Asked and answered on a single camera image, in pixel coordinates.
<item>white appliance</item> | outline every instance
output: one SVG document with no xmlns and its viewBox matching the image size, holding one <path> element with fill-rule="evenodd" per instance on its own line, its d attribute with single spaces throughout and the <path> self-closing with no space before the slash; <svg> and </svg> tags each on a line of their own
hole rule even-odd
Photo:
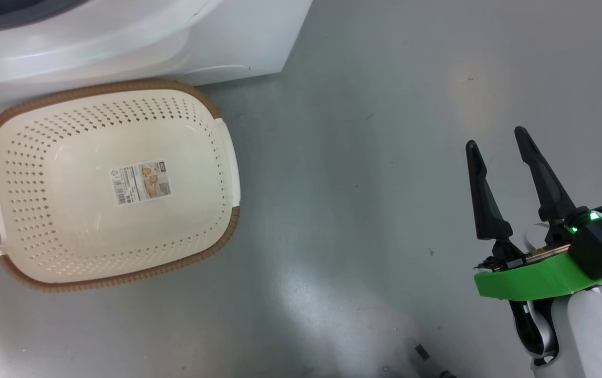
<svg viewBox="0 0 602 378">
<path fill-rule="evenodd" d="M 280 72 L 312 0 L 89 0 L 0 30 L 0 112 L 143 77 L 194 86 Z"/>
</svg>

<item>small black rectangle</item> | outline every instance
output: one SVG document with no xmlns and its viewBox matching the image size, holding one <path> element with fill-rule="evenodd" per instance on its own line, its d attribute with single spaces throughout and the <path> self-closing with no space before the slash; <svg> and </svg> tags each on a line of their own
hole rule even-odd
<svg viewBox="0 0 602 378">
<path fill-rule="evenodd" d="M 423 361 L 427 361 L 429 359 L 429 354 L 423 348 L 423 344 L 418 344 L 418 346 L 416 347 L 416 352 L 418 352 L 418 354 L 420 354 L 420 358 L 422 358 Z"/>
</svg>

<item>sticker on basket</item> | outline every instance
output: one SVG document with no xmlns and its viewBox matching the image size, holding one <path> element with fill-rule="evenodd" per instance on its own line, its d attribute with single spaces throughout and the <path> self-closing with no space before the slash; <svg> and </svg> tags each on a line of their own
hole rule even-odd
<svg viewBox="0 0 602 378">
<path fill-rule="evenodd" d="M 110 170 L 109 177 L 119 206 L 151 201 L 172 194 L 164 160 Z"/>
</svg>

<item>green object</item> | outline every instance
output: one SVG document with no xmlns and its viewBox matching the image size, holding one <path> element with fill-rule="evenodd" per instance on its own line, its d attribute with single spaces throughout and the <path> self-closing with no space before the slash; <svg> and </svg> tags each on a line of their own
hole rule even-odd
<svg viewBox="0 0 602 378">
<path fill-rule="evenodd" d="M 481 297 L 534 301 L 574 294 L 602 283 L 591 280 L 567 253 L 505 272 L 479 273 L 474 282 Z"/>
</svg>

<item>washing machine door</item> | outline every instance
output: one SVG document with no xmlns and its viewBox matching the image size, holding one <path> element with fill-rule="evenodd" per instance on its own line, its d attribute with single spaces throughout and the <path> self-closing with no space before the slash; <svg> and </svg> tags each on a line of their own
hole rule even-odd
<svg viewBox="0 0 602 378">
<path fill-rule="evenodd" d="M 151 46 L 190 28 L 221 1 L 0 0 L 9 11 L 0 9 L 0 83 L 74 70 Z"/>
</svg>

